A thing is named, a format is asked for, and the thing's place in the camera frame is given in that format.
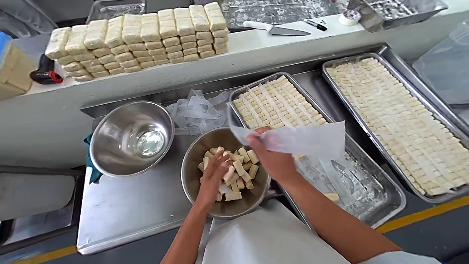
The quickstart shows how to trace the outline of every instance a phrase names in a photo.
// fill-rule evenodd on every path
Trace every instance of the yellow floor line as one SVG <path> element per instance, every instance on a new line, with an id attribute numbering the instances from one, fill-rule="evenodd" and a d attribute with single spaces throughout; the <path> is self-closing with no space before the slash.
<path id="1" fill-rule="evenodd" d="M 386 233 L 466 205 L 469 205 L 469 196 L 461 197 L 450 202 L 398 218 L 391 222 L 387 222 L 376 230 L 380 233 Z"/>
<path id="2" fill-rule="evenodd" d="M 54 250 L 54 251 L 51 251 L 42 255 L 38 255 L 38 256 L 23 259 L 17 262 L 13 262 L 12 264 L 39 264 L 39 263 L 44 263 L 44 262 L 47 262 L 49 260 L 53 260 L 59 257 L 67 256 L 73 253 L 77 253 L 76 246 L 61 248 L 61 249 Z"/>
<path id="3" fill-rule="evenodd" d="M 386 233 L 466 205 L 469 205 L 469 196 L 461 197 L 459 199 L 455 199 L 450 202 L 398 218 L 396 220 L 383 224 L 376 230 L 380 233 Z M 34 256 L 28 259 L 13 262 L 12 264 L 39 264 L 73 253 L 77 253 L 75 246 L 61 248 L 39 256 Z"/>

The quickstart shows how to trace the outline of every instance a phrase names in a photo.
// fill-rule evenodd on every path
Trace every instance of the roll of tape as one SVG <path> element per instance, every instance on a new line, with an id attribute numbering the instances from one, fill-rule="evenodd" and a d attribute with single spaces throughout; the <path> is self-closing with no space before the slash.
<path id="1" fill-rule="evenodd" d="M 362 18 L 362 14 L 355 10 L 345 10 L 345 12 L 339 17 L 339 22 L 347 27 L 354 26 Z"/>

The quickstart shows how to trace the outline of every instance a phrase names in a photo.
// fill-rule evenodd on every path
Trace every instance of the white knife handle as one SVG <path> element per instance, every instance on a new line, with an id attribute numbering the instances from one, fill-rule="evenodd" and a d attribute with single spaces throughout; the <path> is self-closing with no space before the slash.
<path id="1" fill-rule="evenodd" d="M 273 27 L 271 24 L 256 22 L 256 21 L 244 21 L 242 26 L 245 28 L 264 29 L 270 31 Z"/>

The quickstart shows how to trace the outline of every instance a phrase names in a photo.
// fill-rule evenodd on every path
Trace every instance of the hand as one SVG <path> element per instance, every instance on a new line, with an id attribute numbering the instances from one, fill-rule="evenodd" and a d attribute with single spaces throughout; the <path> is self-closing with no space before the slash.
<path id="1" fill-rule="evenodd" d="M 228 172 L 228 166 L 232 162 L 229 160 L 230 155 L 223 155 L 223 151 L 219 151 L 210 159 L 207 169 L 202 176 L 202 183 L 200 185 L 199 193 L 196 198 L 195 204 L 198 204 L 206 209 L 208 213 L 215 201 L 217 200 L 218 187 L 220 186 L 221 178 Z"/>
<path id="2" fill-rule="evenodd" d="M 265 126 L 256 129 L 256 132 L 262 134 L 269 130 L 271 130 L 271 128 Z M 293 160 L 291 154 L 265 149 L 264 144 L 259 140 L 258 136 L 249 135 L 246 137 L 246 139 L 258 156 L 264 169 L 278 183 L 283 184 L 292 177 L 299 175 L 296 172 L 295 161 Z"/>

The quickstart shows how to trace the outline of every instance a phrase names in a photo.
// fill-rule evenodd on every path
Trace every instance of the gray floor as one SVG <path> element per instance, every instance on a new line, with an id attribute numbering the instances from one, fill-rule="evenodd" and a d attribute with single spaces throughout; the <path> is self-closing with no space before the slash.
<path id="1" fill-rule="evenodd" d="M 409 205 L 418 205 L 419 199 L 410 197 Z M 445 214 L 405 226 L 385 234 L 385 236 L 405 251 L 434 256 L 449 264 L 469 263 L 469 256 L 460 260 L 451 259 L 469 252 L 469 206 L 455 209 Z M 177 230 L 171 230 L 118 248 L 91 256 L 72 254 L 47 262 L 48 264 L 128 264 L 158 263 L 171 245 Z M 76 242 L 76 229 L 47 241 L 0 256 L 0 263 L 7 264 L 19 259 L 36 256 L 56 249 L 73 246 Z"/>

